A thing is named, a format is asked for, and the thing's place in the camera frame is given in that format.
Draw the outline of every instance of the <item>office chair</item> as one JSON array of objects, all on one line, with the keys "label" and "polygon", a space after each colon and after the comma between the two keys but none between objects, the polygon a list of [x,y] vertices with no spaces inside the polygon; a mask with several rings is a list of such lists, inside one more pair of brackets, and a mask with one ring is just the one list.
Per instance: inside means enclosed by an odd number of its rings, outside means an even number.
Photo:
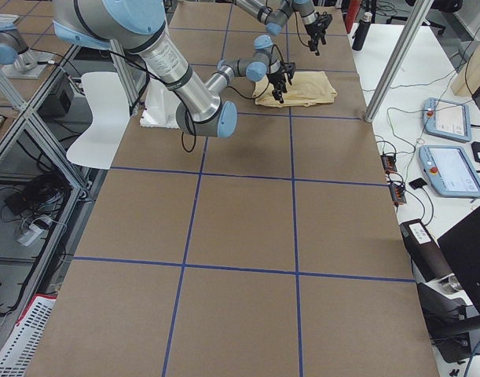
[{"label": "office chair", "polygon": [[[413,6],[416,0],[405,0],[405,2],[407,2],[407,4],[409,4],[410,6]],[[461,9],[462,5],[463,5],[463,0],[435,0],[431,6],[431,9],[436,9],[443,13],[455,13]],[[387,20],[387,24],[391,24],[392,20],[406,21],[407,17],[392,16]],[[427,22],[423,22],[423,25],[436,27],[437,29],[440,29],[439,31],[437,31],[438,35],[444,34],[444,31],[445,31],[444,25],[437,24],[436,22],[433,22],[430,20],[427,20]]]}]

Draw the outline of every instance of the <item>beige towel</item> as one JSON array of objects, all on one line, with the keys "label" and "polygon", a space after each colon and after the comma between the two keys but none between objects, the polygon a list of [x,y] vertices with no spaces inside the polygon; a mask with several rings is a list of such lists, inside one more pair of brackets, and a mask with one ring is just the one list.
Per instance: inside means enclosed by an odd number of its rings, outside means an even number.
[{"label": "beige towel", "polygon": [[[268,85],[268,79],[264,77],[255,83],[253,97],[257,97]],[[323,71],[297,71],[292,79],[292,85],[287,82],[287,91],[284,93],[284,103],[281,104],[273,98],[271,91],[273,86],[269,84],[269,88],[262,96],[255,99],[255,104],[269,106],[272,108],[282,108],[285,106],[312,106],[314,104],[332,104],[337,92],[328,81],[327,75]]]}]

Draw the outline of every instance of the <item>black cylinder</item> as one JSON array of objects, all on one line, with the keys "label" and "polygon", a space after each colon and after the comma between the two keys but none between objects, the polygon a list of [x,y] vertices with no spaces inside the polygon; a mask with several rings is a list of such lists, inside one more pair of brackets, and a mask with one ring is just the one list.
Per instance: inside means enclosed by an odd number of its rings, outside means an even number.
[{"label": "black cylinder", "polygon": [[371,26],[372,13],[365,12],[364,16],[358,21],[358,27],[355,31],[352,49],[360,51],[364,46],[365,38],[367,37],[368,29]]}]

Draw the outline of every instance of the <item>white desk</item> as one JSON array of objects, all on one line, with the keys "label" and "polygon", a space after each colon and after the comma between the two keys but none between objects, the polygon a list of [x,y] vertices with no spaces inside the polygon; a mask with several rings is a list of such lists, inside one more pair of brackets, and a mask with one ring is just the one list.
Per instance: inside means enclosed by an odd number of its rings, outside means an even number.
[{"label": "white desk", "polygon": [[[398,37],[401,34],[402,28],[402,25],[371,25],[363,49],[361,51],[354,51],[354,60],[357,65],[357,71],[360,75],[361,85],[367,103],[373,94],[370,90],[375,89]],[[429,27],[422,27],[391,86],[429,83],[447,75],[451,71],[454,71],[453,66],[449,62],[449,59],[433,32]],[[394,144],[399,152],[411,152],[412,147],[410,145],[394,137],[392,129],[387,122],[387,109],[389,107],[395,107],[408,112],[417,111],[422,108],[423,102],[428,97],[440,97],[457,102],[469,101],[469,97],[457,97],[453,95],[450,88],[445,91],[448,84],[454,80],[455,77],[456,74],[449,75],[429,86],[411,86],[390,90],[378,111],[378,115],[373,121],[372,125],[375,134],[384,137],[385,140]],[[468,105],[471,112],[471,123],[480,125],[480,111],[474,102],[469,102]],[[394,125],[395,133],[415,144],[416,139],[420,137],[423,129],[421,112],[405,114],[396,110],[390,110],[390,118]],[[458,143],[426,133],[423,133],[422,139],[424,139],[424,144],[426,145],[463,145],[467,154],[473,160],[470,143]],[[472,140],[480,141],[480,129],[472,128]],[[381,151],[382,149],[383,146],[382,143],[380,143],[379,150]],[[385,147],[385,150],[388,152],[392,151],[388,146]],[[409,175],[406,177],[407,166],[411,157],[412,155],[402,154],[397,157],[398,171],[402,177],[405,178],[406,182],[423,176],[416,151],[414,159],[410,163]],[[475,164],[475,167],[477,169],[480,168],[478,164]],[[434,219],[428,225],[428,230],[435,238],[441,236],[480,205],[480,199],[471,201],[470,199],[440,198],[435,195],[430,186],[426,187],[426,190],[434,203]],[[414,193],[423,201],[427,208],[427,215],[425,216],[425,221],[427,221],[431,211],[431,205],[421,190],[416,190]],[[419,218],[423,213],[421,205],[409,194],[407,194],[407,200],[407,204],[398,208],[399,223],[412,220],[413,218]],[[447,376],[453,369],[460,369],[460,373],[463,375],[465,364],[447,364],[442,360],[442,357],[436,349],[434,349],[434,352],[441,376]],[[472,361],[469,377],[480,377],[480,356]]]}]

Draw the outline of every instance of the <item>black monitor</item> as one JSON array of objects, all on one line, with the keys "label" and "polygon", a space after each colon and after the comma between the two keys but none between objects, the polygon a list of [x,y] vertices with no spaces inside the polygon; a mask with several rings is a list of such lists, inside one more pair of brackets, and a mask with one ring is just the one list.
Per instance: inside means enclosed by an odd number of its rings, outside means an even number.
[{"label": "black monitor", "polygon": [[438,245],[480,313],[480,207],[441,236]]}]

